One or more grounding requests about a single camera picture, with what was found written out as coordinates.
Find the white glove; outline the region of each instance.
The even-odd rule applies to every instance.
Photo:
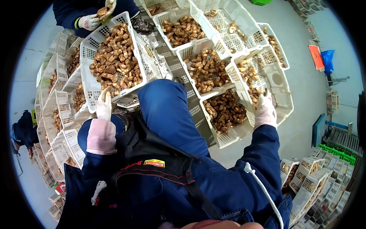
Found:
[[[264,124],[277,129],[277,112],[272,104],[272,96],[268,89],[266,89],[264,95],[259,95],[259,106],[255,114],[254,130]]]
[[[97,101],[97,117],[110,121],[112,115],[112,103],[111,93],[109,90],[112,87],[109,86],[102,91]]]
[[[79,27],[93,31],[100,24],[100,19],[97,16],[98,14],[91,14],[81,17],[78,22]]]
[[[114,9],[116,8],[116,5],[117,0],[105,0],[105,7],[108,7],[109,10],[106,14],[100,17],[100,20],[105,21],[109,17],[109,15],[113,13]]]

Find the orange paper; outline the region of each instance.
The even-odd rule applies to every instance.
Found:
[[[323,58],[321,57],[320,50],[318,46],[309,45],[309,50],[311,52],[311,56],[313,57],[315,68],[317,70],[324,67]]]

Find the black apron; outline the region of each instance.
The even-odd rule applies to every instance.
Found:
[[[99,201],[101,199],[108,203],[109,199],[118,197],[118,179],[127,174],[141,174],[157,176],[185,186],[206,214],[213,219],[220,219],[219,211],[192,179],[192,162],[195,160],[199,163],[200,159],[160,139],[146,126],[141,114],[136,113],[127,132],[116,137],[117,154],[124,158],[125,166],[106,181],[107,187],[98,195],[98,205],[102,204]]]

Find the person in dark jacket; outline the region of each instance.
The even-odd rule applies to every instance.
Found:
[[[97,11],[108,7],[108,12],[101,18]],[[75,35],[85,38],[101,23],[113,16],[128,11],[133,28],[136,31],[149,33],[154,27],[145,22],[139,15],[140,10],[133,0],[56,0],[53,3],[57,25],[72,29]]]
[[[128,121],[128,113],[111,115],[110,93],[102,92],[97,118],[78,133],[82,170],[64,165],[58,228],[70,222],[83,228],[288,228],[292,199],[281,193],[269,92],[259,96],[252,143],[231,169],[210,158],[181,84],[155,80],[138,98],[142,115]]]
[[[22,117],[12,126],[12,144],[16,152],[22,145],[25,145],[29,151],[30,158],[33,157],[32,146],[39,142],[37,135],[37,125],[33,127],[32,115],[25,110]]]

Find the concrete floor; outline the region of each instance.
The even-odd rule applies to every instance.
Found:
[[[285,71],[294,103],[293,113],[278,127],[280,158],[302,158],[310,154],[312,126],[326,112],[326,83],[324,73],[314,67],[308,49],[310,34],[289,3],[274,0],[264,6],[239,0],[255,21],[268,23],[276,33],[287,56],[290,69]],[[209,148],[211,157],[231,168],[250,145],[246,136],[224,149]]]

